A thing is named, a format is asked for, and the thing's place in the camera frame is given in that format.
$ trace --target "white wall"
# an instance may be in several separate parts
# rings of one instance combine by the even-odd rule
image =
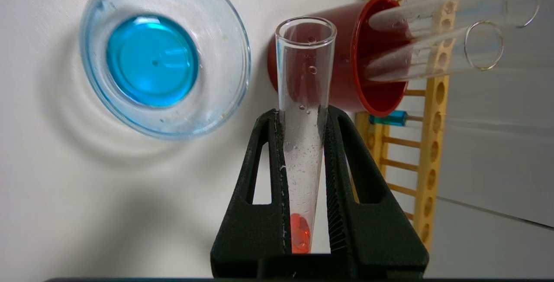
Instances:
[[[505,55],[554,52],[554,5],[542,0],[534,22],[523,30],[505,29]],[[554,231],[518,221],[554,226],[554,103],[552,68],[451,77],[435,232],[428,277],[552,278]],[[405,110],[421,103],[405,101]],[[518,122],[523,126],[474,130],[458,120]],[[525,135],[513,134],[515,130]],[[398,136],[418,139],[415,130]],[[417,155],[396,151],[396,158],[417,163]],[[388,179],[414,184],[401,170]],[[458,201],[491,210],[453,204]],[[400,202],[410,209],[406,199]],[[502,214],[513,218],[502,217]]]

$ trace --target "test tube holder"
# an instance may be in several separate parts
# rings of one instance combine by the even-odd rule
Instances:
[[[453,26],[455,13],[447,14],[443,8],[439,8],[435,25],[444,29],[445,26]],[[428,67],[432,71],[440,70],[438,57],[446,56],[447,62],[443,67],[447,68],[451,57],[451,49],[439,46],[429,58]],[[427,79],[427,86],[422,90],[406,90],[404,96],[424,97],[424,114],[418,118],[422,122],[421,141],[403,140],[390,136],[392,126],[382,124],[370,124],[369,114],[356,114],[355,123],[370,154],[382,176],[386,179],[387,166],[410,170],[417,173],[417,189],[413,190],[401,185],[388,183],[392,191],[414,197],[414,211],[404,213],[413,221],[414,229],[423,244],[431,250],[433,234],[433,221],[435,219],[435,203],[437,199],[437,185],[439,170],[441,169],[441,150],[443,146],[444,117],[446,115],[448,98],[449,77],[435,77]],[[419,149],[419,164],[407,164],[391,160],[388,155],[388,145],[396,144]]]

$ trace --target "rack hole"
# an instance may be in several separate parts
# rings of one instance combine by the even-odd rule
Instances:
[[[438,105],[441,105],[441,103],[443,103],[445,92],[446,92],[446,90],[445,90],[445,87],[444,87],[444,83],[443,82],[439,83],[437,85],[437,92],[435,93]]]
[[[435,183],[437,183],[437,172],[431,169],[427,177],[427,190],[433,190]]]
[[[439,143],[433,142],[431,145],[431,162],[435,162],[439,157]]]
[[[431,211],[433,211],[433,198],[428,197],[425,201],[425,207],[423,208],[423,215],[425,215],[425,217],[429,217],[429,215],[431,215]]]

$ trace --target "white surface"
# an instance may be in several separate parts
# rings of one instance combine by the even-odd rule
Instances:
[[[437,201],[426,278],[554,277],[554,231]]]
[[[210,276],[249,133],[277,106],[265,69],[275,26],[355,0],[231,0],[251,43],[250,88],[223,128],[178,144],[119,126],[86,90],[86,1],[0,0],[0,280]]]

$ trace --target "red cup rim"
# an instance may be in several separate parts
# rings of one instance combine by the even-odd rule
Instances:
[[[360,84],[360,77],[358,75],[358,67],[356,66],[358,64],[358,39],[360,37],[360,31],[362,29],[362,23],[364,18],[366,17],[366,14],[370,9],[378,2],[382,0],[370,0],[367,2],[367,4],[364,6],[364,9],[362,9],[362,12],[358,16],[358,21],[356,22],[356,29],[354,30],[354,33],[352,35],[352,49],[350,49],[350,58],[353,61],[354,64],[354,85],[356,85],[356,93],[358,93],[358,98],[360,99],[360,102],[362,103],[362,106],[366,108],[368,112],[371,114],[375,114],[377,116],[388,116],[391,112],[393,112],[396,107],[400,104],[400,101],[402,101],[402,98],[404,96],[404,92],[406,91],[406,88],[408,87],[408,82],[404,82],[404,88],[402,89],[402,94],[399,95],[398,101],[394,103],[394,105],[390,106],[390,109],[386,111],[376,110],[374,107],[370,105],[370,103],[366,100],[366,96],[364,95],[364,92],[362,91],[362,85]],[[398,6],[398,3],[395,0],[386,0],[390,3],[395,4]],[[386,88],[389,84],[401,84],[402,82],[395,82],[395,83],[383,83],[379,84],[379,88]]]

